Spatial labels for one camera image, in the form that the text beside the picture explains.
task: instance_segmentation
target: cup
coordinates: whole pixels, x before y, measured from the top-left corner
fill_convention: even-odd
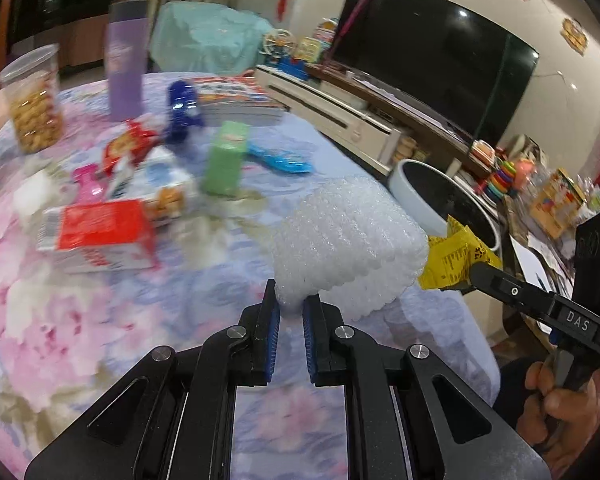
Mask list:
[[[58,44],[41,46],[0,72],[16,139],[24,153],[35,153],[62,136],[58,101]]]

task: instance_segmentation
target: teal cloth cover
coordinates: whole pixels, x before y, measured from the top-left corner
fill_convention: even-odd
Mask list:
[[[219,4],[169,2],[160,8],[149,54],[163,72],[238,75],[256,65],[271,24]]]

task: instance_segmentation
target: bubble wrap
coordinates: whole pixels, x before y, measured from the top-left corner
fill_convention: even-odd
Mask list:
[[[320,298],[357,320],[413,285],[427,261],[427,235],[369,177],[336,180],[307,196],[272,237],[283,314]]]

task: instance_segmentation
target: barcode label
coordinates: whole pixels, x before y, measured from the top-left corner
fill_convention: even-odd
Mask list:
[[[51,210],[45,213],[38,234],[38,250],[53,250],[56,248],[62,210]]]

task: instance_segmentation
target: cookies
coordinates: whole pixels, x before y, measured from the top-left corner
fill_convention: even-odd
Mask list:
[[[58,142],[62,117],[48,84],[48,75],[27,85],[23,97],[11,102],[10,113],[16,138],[24,153],[35,153]]]

